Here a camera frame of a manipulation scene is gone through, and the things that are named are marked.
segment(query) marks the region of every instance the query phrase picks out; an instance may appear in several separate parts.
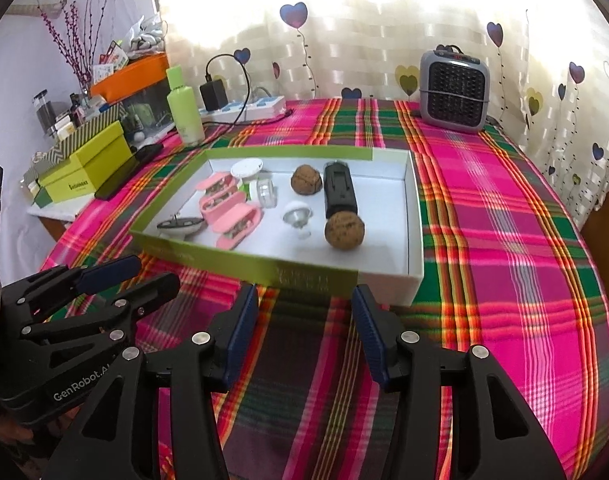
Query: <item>heart pattern curtain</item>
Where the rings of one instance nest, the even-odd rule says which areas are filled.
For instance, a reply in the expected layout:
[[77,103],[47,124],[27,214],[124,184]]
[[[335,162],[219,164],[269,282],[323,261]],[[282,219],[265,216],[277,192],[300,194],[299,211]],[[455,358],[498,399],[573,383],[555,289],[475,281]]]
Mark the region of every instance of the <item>heart pattern curtain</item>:
[[[489,115],[578,226],[609,190],[609,26],[592,0],[159,0],[187,83],[233,54],[254,95],[419,100],[422,54],[456,45],[491,72]],[[211,63],[230,100],[246,83]]]

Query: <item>plastic bag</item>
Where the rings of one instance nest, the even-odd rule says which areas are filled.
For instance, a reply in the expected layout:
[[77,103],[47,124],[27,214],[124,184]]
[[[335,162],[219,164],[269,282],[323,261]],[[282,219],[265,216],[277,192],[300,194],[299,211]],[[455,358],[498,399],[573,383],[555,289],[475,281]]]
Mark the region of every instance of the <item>plastic bag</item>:
[[121,44],[129,59],[139,59],[158,52],[164,52],[164,37],[167,35],[167,22],[156,12],[151,18],[140,18],[129,29]]

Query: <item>blue gripper pad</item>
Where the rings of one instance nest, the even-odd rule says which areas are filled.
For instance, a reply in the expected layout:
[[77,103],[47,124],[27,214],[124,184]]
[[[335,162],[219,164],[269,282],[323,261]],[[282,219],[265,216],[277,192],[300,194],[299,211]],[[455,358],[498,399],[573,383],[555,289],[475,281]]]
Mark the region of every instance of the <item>blue gripper pad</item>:
[[82,271],[75,288],[78,294],[92,296],[119,283],[135,278],[140,273],[140,258],[135,254],[111,260]]
[[351,297],[351,310],[358,335],[365,350],[371,378],[388,389],[390,368],[397,364],[396,338],[405,331],[398,317],[382,310],[376,303],[368,285],[358,285]]
[[255,285],[243,283],[233,306],[214,316],[208,332],[216,339],[212,377],[220,377],[225,391],[240,377],[242,363],[251,342],[258,319],[258,290]]

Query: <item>green bottle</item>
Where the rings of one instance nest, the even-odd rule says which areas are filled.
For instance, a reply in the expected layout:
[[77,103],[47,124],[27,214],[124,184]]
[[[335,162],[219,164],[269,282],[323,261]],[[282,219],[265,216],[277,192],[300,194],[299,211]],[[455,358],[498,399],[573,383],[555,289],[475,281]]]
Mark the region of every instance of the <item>green bottle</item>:
[[180,65],[167,69],[167,79],[171,87],[167,101],[180,138],[187,146],[197,146],[204,140],[204,127],[193,88],[184,84]]

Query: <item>small bottle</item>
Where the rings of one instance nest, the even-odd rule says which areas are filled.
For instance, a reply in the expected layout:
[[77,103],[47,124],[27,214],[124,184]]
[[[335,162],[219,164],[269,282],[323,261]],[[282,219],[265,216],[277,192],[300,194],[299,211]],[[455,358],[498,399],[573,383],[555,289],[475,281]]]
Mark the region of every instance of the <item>small bottle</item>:
[[65,124],[61,128],[58,128],[56,135],[59,140],[65,140],[72,133],[75,133],[75,126],[73,125],[73,123],[71,121],[69,121],[67,124]]
[[73,120],[68,112],[60,114],[56,117],[56,132],[67,123],[72,123]]
[[73,93],[69,95],[69,99],[71,99],[71,108],[69,111],[73,118],[73,124],[75,124],[76,128],[79,128],[84,124],[84,108],[82,108],[82,105],[80,104],[80,97],[78,94]]
[[204,140],[204,127],[193,88],[184,84],[179,65],[167,69],[167,79],[171,88],[167,101],[180,138],[187,146],[197,146]]

